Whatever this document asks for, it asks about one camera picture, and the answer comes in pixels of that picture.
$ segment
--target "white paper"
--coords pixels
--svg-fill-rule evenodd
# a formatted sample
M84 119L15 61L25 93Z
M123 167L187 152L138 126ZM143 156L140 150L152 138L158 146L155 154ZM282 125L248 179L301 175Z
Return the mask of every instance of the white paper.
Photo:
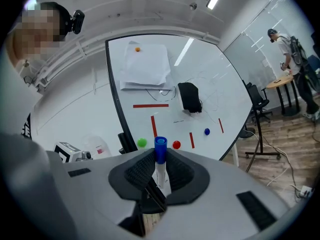
M122 82L120 81L120 90L123 89L155 89L155 90L164 90L169 91L175 88L174 80L172 79L171 74L168 74L165 79L165 83L159 85L151 84L139 84L134 82Z
M142 85L161 85L170 73L167 48L163 44L129 43L119 80Z

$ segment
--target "blue marker cap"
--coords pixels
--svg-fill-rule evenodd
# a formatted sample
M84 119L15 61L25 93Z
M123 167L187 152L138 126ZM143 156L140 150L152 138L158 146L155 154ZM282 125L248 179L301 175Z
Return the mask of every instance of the blue marker cap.
M154 138L155 161L162 165L166 162L167 139L165 137Z

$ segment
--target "round wooden table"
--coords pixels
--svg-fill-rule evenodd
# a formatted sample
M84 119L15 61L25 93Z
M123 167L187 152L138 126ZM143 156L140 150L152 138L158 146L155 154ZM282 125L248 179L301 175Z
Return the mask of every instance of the round wooden table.
M294 116L294 115L296 115L296 114L298 114L300 112L297 91L296 91L296 87L295 87L295 84L294 84L293 80L294 80L294 77L290 74L288 76L279 77L278 79L272 81L271 83L269 83L266 86L266 88L268 88L268 89L276 88L276 91L278 92L279 99L280 99L281 113L285 117L291 117L291 116ZM288 87L287 87L288 83L291 83L291 86L292 86L293 95L294 95L294 99L295 99L295 106L291 104L289 90L288 90ZM286 92L286 96L288 98L289 107L286 107L286 108L284 106L284 101L282 99L282 95L281 95L281 91L280 91L280 87L281 86L284 86L284 89L285 89L285 92Z

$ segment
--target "red ball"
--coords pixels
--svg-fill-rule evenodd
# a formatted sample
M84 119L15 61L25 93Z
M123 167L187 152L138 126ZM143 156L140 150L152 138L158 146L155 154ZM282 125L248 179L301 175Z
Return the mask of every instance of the red ball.
M173 142L172 146L175 150L178 150L181 147L181 143L179 140L176 140Z

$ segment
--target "green ball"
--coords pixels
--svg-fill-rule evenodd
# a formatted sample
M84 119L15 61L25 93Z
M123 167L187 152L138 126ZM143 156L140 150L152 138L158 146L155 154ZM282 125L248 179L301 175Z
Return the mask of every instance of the green ball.
M140 138L138 139L137 144L139 147L144 148L147 145L147 140L145 138Z

